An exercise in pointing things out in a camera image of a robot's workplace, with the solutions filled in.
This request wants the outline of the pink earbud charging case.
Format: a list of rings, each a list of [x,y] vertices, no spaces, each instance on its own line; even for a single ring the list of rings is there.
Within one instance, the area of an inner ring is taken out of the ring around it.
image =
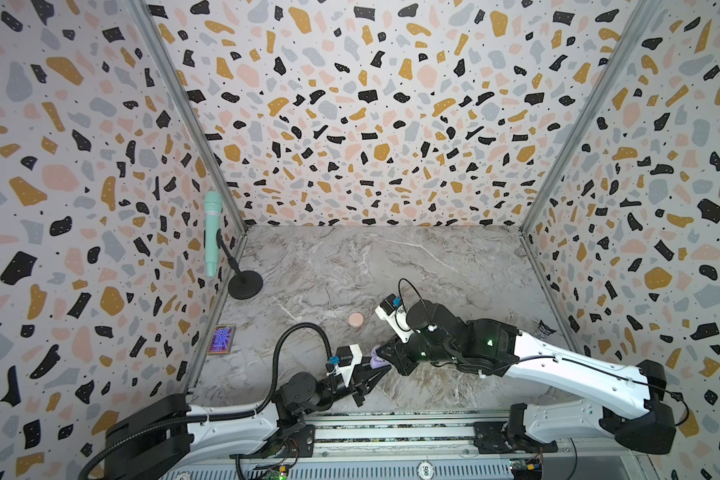
[[[353,328],[360,328],[365,323],[365,317],[359,312],[354,312],[349,315],[347,322]]]

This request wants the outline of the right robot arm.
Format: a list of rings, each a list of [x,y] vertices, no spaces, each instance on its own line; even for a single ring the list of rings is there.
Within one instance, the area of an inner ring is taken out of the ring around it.
[[[677,423],[664,401],[669,394],[664,367],[655,361],[628,366],[593,359],[498,320],[465,321],[428,300],[407,308],[390,295],[375,314],[394,332],[376,355],[403,376],[430,363],[481,378],[533,381],[575,395],[573,401],[551,406],[513,405],[503,429],[513,449],[538,450],[566,437],[608,438],[652,455],[672,449]]]

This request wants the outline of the purple earbud charging case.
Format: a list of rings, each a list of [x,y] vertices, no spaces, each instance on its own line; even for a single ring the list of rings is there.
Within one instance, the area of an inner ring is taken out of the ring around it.
[[[369,365],[372,369],[379,369],[390,366],[390,363],[373,352],[369,360]]]

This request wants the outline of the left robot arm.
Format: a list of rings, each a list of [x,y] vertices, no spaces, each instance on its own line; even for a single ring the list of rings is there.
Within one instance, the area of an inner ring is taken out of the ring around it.
[[[261,412],[254,405],[200,407],[188,404],[184,394],[170,395],[107,430],[100,461],[104,477],[158,479],[175,467],[236,455],[308,458],[316,434],[307,416],[347,397],[362,405],[390,370],[390,365],[377,366],[364,357],[348,381],[340,374],[318,380],[297,373]]]

